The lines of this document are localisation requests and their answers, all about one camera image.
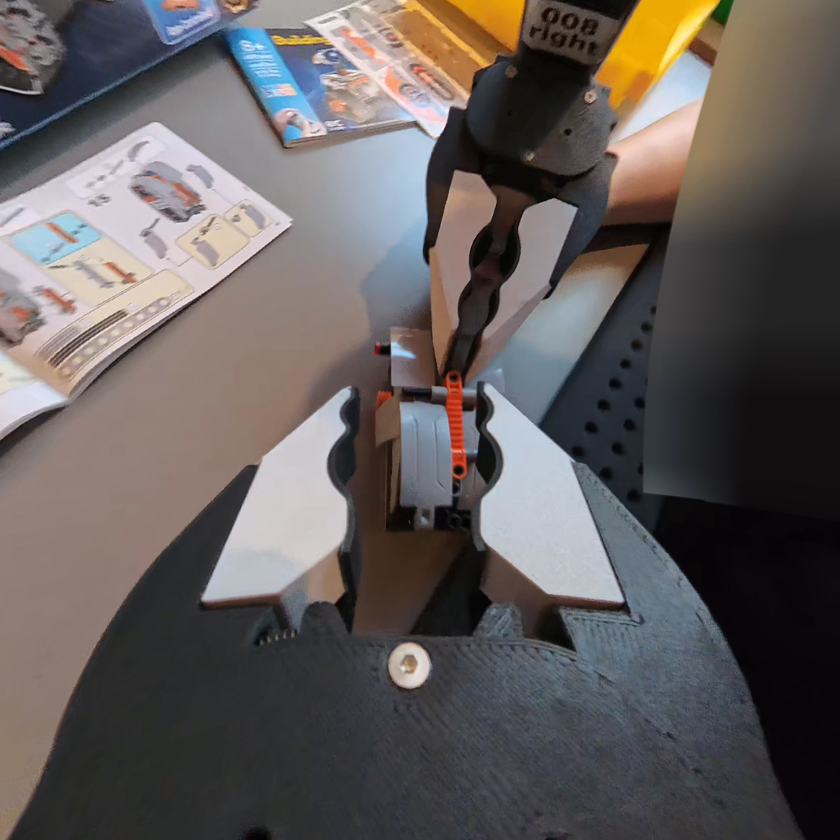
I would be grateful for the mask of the grey building block robot model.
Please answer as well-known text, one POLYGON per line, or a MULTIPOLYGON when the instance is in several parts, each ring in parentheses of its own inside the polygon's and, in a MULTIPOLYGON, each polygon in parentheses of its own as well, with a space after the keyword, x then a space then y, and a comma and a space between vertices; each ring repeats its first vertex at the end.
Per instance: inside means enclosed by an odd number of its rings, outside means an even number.
POLYGON ((390 363, 377 395, 375 445, 385 453, 385 525, 395 531, 462 532, 479 549, 481 502, 501 478, 501 445, 489 429, 490 391, 504 385, 500 369, 464 386, 468 470, 453 481, 445 377, 438 376, 429 331, 392 327, 374 353, 390 363))

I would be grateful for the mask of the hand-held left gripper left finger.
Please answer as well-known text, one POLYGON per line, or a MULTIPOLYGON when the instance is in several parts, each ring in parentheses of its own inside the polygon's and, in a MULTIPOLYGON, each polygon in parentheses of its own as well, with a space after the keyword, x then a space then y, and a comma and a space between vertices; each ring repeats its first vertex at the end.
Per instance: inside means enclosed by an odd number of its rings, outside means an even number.
POLYGON ((346 386, 261 458, 204 607, 276 606, 300 627, 310 604, 328 602, 352 626, 361 559, 348 484, 360 414, 359 391, 346 386))

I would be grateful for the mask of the small blue booklet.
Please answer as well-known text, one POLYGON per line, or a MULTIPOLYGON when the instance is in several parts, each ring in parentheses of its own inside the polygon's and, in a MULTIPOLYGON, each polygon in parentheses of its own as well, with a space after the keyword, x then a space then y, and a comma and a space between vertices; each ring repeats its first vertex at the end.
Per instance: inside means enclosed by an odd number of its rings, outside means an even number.
POLYGON ((416 124, 372 76, 310 27, 237 27, 224 37, 286 149, 416 124))

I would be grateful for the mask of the blue toy robot box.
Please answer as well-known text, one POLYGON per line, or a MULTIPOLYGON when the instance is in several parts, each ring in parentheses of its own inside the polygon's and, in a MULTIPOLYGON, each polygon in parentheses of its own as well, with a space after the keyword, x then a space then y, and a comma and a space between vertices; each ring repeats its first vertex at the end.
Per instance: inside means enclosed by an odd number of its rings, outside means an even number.
POLYGON ((214 36, 258 4, 2 1, 2 149, 214 36))

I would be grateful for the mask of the white orange sticker sheet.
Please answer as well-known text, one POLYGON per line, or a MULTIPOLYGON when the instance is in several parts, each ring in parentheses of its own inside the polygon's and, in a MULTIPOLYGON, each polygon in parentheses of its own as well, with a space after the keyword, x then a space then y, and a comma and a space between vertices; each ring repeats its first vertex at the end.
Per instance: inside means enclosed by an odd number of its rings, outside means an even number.
POLYGON ((351 2, 306 24, 330 40, 430 138, 444 131, 450 109, 464 109, 474 49, 419 2, 351 2))

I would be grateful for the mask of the black perforated mat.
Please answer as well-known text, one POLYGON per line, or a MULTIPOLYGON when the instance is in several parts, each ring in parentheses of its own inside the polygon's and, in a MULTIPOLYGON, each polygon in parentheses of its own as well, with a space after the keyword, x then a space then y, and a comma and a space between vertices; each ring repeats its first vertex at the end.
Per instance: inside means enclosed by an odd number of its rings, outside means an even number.
POLYGON ((609 227, 585 256, 641 246, 642 254, 539 428, 585 465, 646 528, 659 496, 644 493, 644 422, 650 343, 671 224, 609 227))

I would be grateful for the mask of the yellow plastic bin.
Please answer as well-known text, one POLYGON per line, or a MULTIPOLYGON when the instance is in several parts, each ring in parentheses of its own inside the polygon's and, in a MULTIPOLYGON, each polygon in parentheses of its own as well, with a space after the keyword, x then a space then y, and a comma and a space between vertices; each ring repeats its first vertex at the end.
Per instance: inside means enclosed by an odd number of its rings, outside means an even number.
MULTIPOLYGON (((716 2, 642 1, 599 69, 625 118, 699 34, 716 2)), ((463 89, 500 53, 515 50, 526 2, 405 2, 392 25, 463 89)))

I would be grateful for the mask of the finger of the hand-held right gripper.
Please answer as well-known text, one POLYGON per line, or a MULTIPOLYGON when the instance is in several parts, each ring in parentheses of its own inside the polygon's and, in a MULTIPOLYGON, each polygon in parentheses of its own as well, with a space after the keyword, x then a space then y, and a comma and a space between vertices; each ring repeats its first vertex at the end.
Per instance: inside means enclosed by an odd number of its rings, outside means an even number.
POLYGON ((459 301, 470 279, 470 254, 490 224, 497 196, 477 173, 456 171, 448 190, 437 241, 429 249, 434 355, 440 374, 459 328, 459 301))
MULTIPOLYGON (((462 292, 469 282, 469 251, 491 220, 497 196, 490 189, 455 190, 455 267, 462 292)), ((476 358, 465 370, 470 381, 487 368, 543 299, 576 209, 557 199, 526 208, 518 223, 519 257, 501 285, 497 314, 484 328, 476 358)))

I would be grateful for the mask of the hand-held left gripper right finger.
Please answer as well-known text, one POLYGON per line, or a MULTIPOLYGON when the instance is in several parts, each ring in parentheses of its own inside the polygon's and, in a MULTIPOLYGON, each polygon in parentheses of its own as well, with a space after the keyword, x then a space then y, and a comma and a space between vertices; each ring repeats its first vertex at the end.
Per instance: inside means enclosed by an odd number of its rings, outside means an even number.
POLYGON ((476 541, 486 552, 481 590, 515 606, 536 632, 556 606, 620 611, 625 595, 573 459, 493 386, 476 395, 489 456, 476 541))

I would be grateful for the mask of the person's right forearm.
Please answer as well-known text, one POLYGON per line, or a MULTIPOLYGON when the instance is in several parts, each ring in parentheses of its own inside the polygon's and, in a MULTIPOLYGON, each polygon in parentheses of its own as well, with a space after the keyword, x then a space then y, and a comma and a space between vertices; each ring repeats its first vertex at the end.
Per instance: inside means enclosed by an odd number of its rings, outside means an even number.
POLYGON ((602 225, 670 224, 703 100, 693 101, 617 141, 602 225))

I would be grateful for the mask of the orange toothed beam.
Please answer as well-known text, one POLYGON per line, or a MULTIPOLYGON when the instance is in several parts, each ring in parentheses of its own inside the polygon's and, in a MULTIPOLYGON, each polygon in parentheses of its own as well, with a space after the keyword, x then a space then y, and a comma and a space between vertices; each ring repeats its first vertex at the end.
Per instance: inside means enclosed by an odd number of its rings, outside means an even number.
POLYGON ((451 474, 453 481, 461 481, 467 474, 468 457, 464 426, 464 386, 461 374, 449 371, 445 375, 446 402, 445 410, 451 454, 451 474))

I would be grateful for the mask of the open instruction booklet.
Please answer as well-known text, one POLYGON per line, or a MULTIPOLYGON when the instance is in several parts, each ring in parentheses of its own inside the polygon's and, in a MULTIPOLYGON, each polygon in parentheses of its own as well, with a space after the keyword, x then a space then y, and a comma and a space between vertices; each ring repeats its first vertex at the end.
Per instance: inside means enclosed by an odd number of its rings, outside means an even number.
POLYGON ((159 122, 2 202, 2 438, 65 407, 291 225, 159 122))

